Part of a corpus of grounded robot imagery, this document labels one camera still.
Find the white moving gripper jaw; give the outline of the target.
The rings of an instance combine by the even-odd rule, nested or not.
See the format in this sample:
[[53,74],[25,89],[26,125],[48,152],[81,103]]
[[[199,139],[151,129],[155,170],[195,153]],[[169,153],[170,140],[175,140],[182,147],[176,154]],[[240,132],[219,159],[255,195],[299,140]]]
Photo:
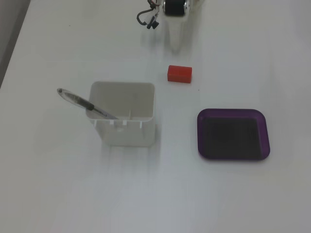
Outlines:
[[170,46],[173,52],[180,51],[185,21],[181,17],[166,17]]

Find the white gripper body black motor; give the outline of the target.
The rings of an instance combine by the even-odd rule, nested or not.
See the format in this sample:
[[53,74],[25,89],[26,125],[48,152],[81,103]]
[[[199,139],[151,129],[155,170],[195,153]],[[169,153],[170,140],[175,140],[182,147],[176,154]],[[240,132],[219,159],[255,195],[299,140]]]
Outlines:
[[191,5],[192,0],[163,0],[163,15],[166,18],[187,18],[190,14]]

